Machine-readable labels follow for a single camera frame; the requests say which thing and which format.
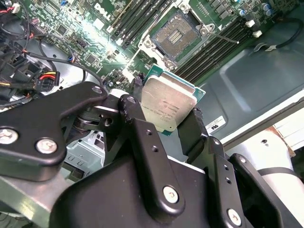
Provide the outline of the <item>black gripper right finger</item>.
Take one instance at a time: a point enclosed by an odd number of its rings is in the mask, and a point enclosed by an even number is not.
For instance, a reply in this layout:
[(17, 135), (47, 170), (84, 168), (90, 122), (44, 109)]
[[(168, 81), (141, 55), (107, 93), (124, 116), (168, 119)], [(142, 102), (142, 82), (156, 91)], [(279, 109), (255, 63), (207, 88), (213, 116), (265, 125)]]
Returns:
[(289, 210), (243, 156), (226, 157), (210, 136), (202, 112), (193, 108), (178, 126), (187, 162), (206, 175), (207, 213), (212, 228), (287, 228)]

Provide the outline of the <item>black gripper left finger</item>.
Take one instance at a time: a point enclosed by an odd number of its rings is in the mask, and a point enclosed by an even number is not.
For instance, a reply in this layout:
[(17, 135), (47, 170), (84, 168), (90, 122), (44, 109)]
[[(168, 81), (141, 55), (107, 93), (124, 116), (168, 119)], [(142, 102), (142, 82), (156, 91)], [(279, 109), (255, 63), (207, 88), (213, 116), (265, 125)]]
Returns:
[[(61, 121), (87, 107), (102, 105), (107, 93), (83, 82), (0, 114), (0, 127), (15, 131), (0, 141), (0, 173), (20, 180), (47, 181), (55, 177), (67, 155)], [(155, 220), (174, 220), (185, 210), (185, 199), (155, 126), (130, 95), (117, 101), (114, 126), (106, 127), (117, 142), (113, 151), (131, 155), (144, 206)]]

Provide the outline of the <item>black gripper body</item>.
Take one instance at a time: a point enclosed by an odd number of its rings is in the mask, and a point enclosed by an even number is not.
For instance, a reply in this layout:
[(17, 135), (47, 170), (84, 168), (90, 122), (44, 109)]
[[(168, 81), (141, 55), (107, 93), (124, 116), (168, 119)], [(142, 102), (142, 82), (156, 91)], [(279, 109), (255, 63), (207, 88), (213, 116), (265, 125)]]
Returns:
[[(170, 228), (220, 228), (203, 170), (170, 158), (185, 211)], [(67, 188), (50, 214), (52, 228), (161, 228), (146, 211), (132, 157), (125, 156)]]

